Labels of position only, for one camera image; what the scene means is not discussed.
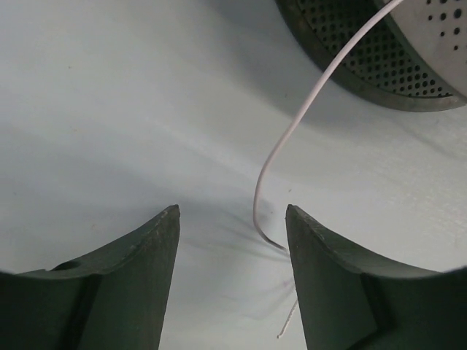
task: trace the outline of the metal jaw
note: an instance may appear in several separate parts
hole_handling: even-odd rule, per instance
[[[178,206],[51,271],[0,273],[0,349],[157,349]]]
[[[387,259],[296,206],[286,220],[308,349],[467,349],[467,268]]]

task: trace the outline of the white surface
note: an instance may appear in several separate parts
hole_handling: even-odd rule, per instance
[[[289,263],[251,224],[260,166],[318,77],[272,0],[0,2],[0,268],[52,268],[172,203],[161,349],[305,349]],[[265,183],[397,260],[467,263],[467,109],[367,104],[330,83]]]

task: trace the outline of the metal disc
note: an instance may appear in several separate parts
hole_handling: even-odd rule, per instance
[[[377,11],[373,0],[276,0],[307,55],[325,69]],[[417,55],[412,57],[381,22],[344,59],[333,80],[393,109],[432,112],[465,104]]]
[[[467,1],[406,0],[390,17],[406,50],[412,49],[467,100]]]

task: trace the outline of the hole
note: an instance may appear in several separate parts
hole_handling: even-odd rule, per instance
[[[77,268],[80,265],[81,265],[80,262],[71,260],[71,261],[67,261],[67,262],[60,264],[59,266],[52,269],[52,271],[71,270],[72,268]]]

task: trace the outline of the white wire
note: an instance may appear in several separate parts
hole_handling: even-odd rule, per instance
[[[342,50],[337,54],[337,56],[333,59],[329,67],[324,71],[321,78],[317,81],[316,85],[314,86],[312,92],[306,98],[304,104],[299,109],[297,115],[293,119],[292,123],[289,125],[287,130],[282,134],[279,141],[276,143],[274,148],[272,149],[271,153],[269,154],[266,162],[264,163],[260,175],[258,177],[258,181],[256,182],[256,189],[255,189],[255,198],[253,200],[253,223],[255,224],[255,228],[260,235],[260,237],[266,241],[268,244],[271,244],[275,248],[278,248],[286,253],[288,253],[287,248],[281,246],[280,244],[272,241],[261,229],[261,226],[258,222],[258,200],[261,194],[261,188],[263,186],[263,179],[264,175],[267,173],[269,168],[271,167],[272,162],[279,154],[280,150],[283,148],[285,142],[290,138],[294,130],[297,128],[298,124],[303,119],[305,113],[308,111],[309,107],[313,103],[314,99],[316,98],[317,94],[321,91],[324,84],[329,80],[332,73],[336,70],[339,64],[344,60],[345,56],[353,49],[353,47],[367,34],[384,16],[386,16],[389,12],[391,12],[395,7],[397,7],[402,1],[404,0],[392,0],[388,4],[386,4],[383,8],[381,8],[365,25],[360,28],[360,30],[349,40],[348,43],[342,48]]]
[[[289,327],[290,320],[292,319],[293,313],[295,312],[295,309],[297,308],[297,306],[298,306],[298,299],[295,300],[295,303],[293,304],[293,306],[292,306],[292,308],[291,308],[291,310],[289,312],[289,316],[287,316],[287,319],[285,320],[284,326],[282,327],[280,333],[277,335],[277,339],[282,338],[282,336],[285,334],[285,331]]]

